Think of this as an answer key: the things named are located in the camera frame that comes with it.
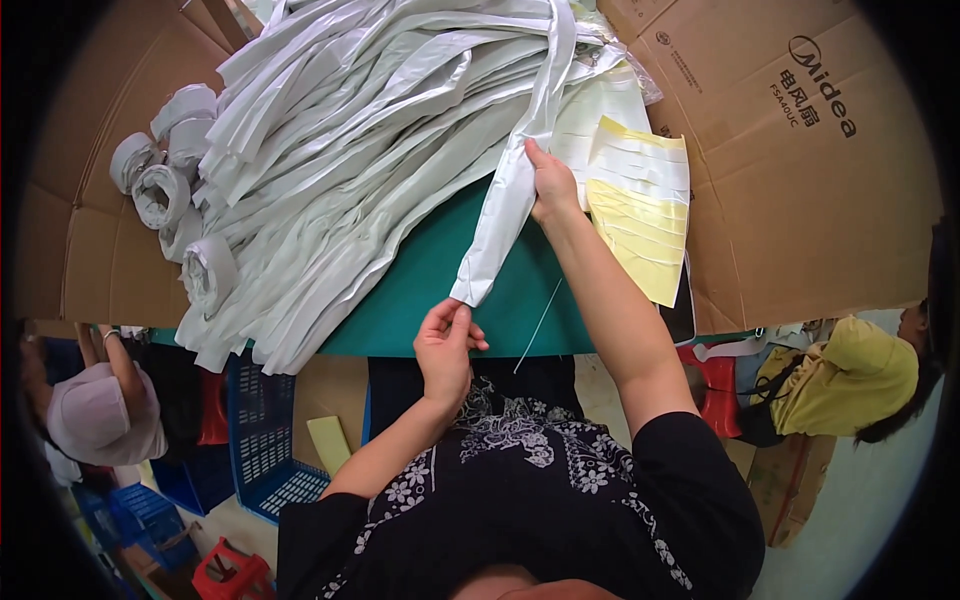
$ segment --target woman's left hand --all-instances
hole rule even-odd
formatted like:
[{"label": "woman's left hand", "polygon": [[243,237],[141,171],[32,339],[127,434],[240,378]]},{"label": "woman's left hand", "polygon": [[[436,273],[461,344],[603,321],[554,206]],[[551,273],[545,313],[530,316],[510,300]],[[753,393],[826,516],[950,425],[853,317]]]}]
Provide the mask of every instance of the woman's left hand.
[{"label": "woman's left hand", "polygon": [[453,298],[434,306],[414,340],[423,396],[445,407],[459,406],[472,379],[468,352],[489,347],[483,330],[472,321],[469,306]]}]

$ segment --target green work surface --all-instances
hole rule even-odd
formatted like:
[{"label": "green work surface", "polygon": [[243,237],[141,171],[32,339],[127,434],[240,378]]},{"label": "green work surface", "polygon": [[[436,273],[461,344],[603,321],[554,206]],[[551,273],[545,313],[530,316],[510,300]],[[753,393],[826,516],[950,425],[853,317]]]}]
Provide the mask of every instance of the green work surface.
[{"label": "green work surface", "polygon": [[[326,354],[413,356],[413,340],[427,311],[450,293],[460,260],[473,240],[490,178],[464,188],[410,232],[394,264],[321,347]],[[563,273],[543,232],[528,219],[507,255],[490,295],[473,311],[487,334],[483,356],[520,356],[533,337]],[[155,330],[172,344],[173,329]],[[709,336],[702,341],[742,338]],[[593,352],[576,301],[564,280],[528,356]]]}]

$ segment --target woman's right hand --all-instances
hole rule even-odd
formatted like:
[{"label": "woman's right hand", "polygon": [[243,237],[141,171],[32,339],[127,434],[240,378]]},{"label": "woman's right hand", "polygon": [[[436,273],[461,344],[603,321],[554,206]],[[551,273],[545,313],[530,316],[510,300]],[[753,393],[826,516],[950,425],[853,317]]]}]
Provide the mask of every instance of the woman's right hand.
[{"label": "woman's right hand", "polygon": [[525,150],[537,169],[537,200],[530,211],[534,221],[542,226],[544,221],[555,215],[575,212],[582,214],[580,202],[577,200],[577,181],[569,167],[541,150],[532,138],[526,140]]}]

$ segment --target dark pants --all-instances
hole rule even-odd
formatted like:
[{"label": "dark pants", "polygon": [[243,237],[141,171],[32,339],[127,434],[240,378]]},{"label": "dark pants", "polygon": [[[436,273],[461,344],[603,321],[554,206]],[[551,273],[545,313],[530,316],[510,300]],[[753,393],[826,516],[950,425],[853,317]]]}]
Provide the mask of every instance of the dark pants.
[{"label": "dark pants", "polygon": [[[573,356],[531,356],[514,374],[517,358],[474,358],[474,381],[487,377],[496,394],[495,413],[503,411],[503,397],[530,397],[550,406],[561,406],[579,418],[584,415],[573,389]],[[376,358],[367,361],[370,371],[370,438],[399,419],[423,397],[423,375],[415,358]]]}]

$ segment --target black hair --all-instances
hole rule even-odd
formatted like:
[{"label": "black hair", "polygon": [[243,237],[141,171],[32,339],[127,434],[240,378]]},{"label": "black hair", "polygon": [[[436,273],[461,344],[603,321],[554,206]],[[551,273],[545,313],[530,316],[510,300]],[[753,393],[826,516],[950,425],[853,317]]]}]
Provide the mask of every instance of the black hair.
[{"label": "black hair", "polygon": [[[926,315],[926,300],[921,302],[920,310]],[[900,431],[904,425],[924,410],[926,401],[930,398],[933,388],[936,387],[937,382],[940,381],[940,377],[944,373],[940,362],[934,356],[929,334],[926,336],[924,351],[920,353],[919,358],[919,377],[917,378],[917,389],[914,391],[913,396],[890,417],[858,429],[856,437],[853,440],[854,446],[857,446],[861,442],[866,442],[867,444],[883,442],[897,431]]]}]

